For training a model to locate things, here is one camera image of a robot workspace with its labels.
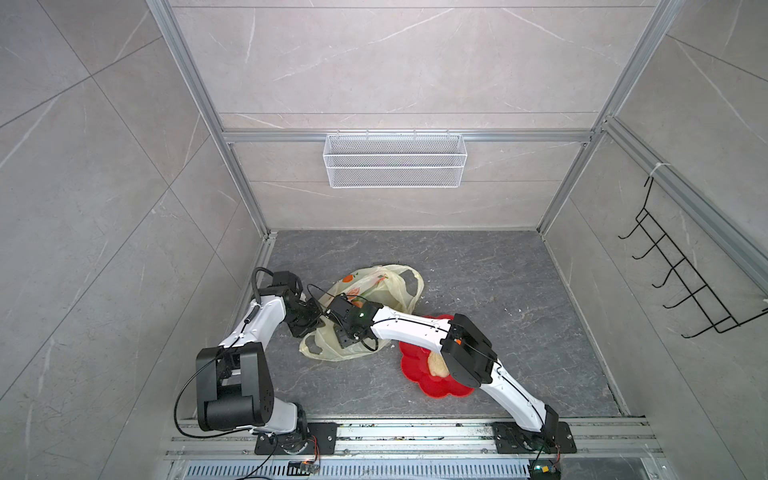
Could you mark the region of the yellow plastic bag fruit print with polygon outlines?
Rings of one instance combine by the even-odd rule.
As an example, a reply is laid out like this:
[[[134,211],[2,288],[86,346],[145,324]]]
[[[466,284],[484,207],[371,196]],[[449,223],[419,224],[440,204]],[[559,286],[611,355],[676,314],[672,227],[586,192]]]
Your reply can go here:
[[[407,265],[377,265],[358,269],[336,282],[327,290],[310,287],[309,291],[321,307],[326,308],[333,297],[345,294],[354,305],[366,300],[382,303],[395,310],[412,313],[424,290],[420,273]],[[348,338],[343,329],[327,316],[321,316],[319,327],[306,334],[299,352],[318,361],[341,362],[365,357],[385,348],[389,340],[363,342]]]

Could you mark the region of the red flower shaped plate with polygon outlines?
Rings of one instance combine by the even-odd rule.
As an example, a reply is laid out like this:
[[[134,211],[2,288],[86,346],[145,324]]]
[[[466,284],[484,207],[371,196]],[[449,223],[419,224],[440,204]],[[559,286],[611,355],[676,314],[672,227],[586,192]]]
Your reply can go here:
[[[446,378],[431,376],[427,367],[427,358],[431,350],[410,343],[400,342],[402,354],[400,367],[403,375],[416,383],[422,392],[430,398],[440,399],[447,396],[467,397],[474,392],[456,381],[452,375]]]

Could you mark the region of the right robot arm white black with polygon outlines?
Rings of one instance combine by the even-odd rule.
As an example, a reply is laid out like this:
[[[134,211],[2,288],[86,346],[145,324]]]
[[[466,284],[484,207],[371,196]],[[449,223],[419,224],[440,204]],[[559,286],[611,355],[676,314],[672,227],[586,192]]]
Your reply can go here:
[[[325,313],[354,340],[395,340],[440,354],[454,380],[486,392],[511,414],[517,431],[531,447],[557,445],[557,412],[509,374],[489,338],[467,316],[456,314],[441,323],[378,302],[356,306],[344,295],[334,297]]]

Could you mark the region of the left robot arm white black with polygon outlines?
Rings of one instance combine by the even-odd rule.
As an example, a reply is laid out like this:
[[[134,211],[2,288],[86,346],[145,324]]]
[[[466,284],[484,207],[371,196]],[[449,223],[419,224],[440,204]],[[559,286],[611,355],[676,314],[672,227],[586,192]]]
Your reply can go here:
[[[183,429],[180,397],[174,401],[176,431],[194,440],[249,433],[263,436],[275,450],[299,454],[311,448],[319,454],[303,407],[276,396],[266,349],[281,324],[304,334],[319,320],[317,302],[304,289],[267,287],[257,291],[235,330],[219,345],[199,351],[195,372],[184,384],[195,387],[199,434]]]

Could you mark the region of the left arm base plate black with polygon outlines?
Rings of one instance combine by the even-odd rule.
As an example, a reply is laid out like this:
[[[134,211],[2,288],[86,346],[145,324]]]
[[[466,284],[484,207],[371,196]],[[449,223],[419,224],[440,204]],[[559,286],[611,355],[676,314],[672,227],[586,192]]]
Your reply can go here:
[[[333,422],[311,422],[287,434],[260,432],[256,437],[254,453],[314,455],[318,451],[321,456],[332,455],[335,452],[338,427]]]

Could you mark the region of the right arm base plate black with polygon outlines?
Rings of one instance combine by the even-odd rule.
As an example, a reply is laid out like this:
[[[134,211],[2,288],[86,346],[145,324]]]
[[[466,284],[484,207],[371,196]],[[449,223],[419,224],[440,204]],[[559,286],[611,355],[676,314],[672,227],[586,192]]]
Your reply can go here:
[[[566,422],[546,424],[542,432],[523,430],[514,422],[493,422],[492,439],[499,454],[574,454],[577,447]]]

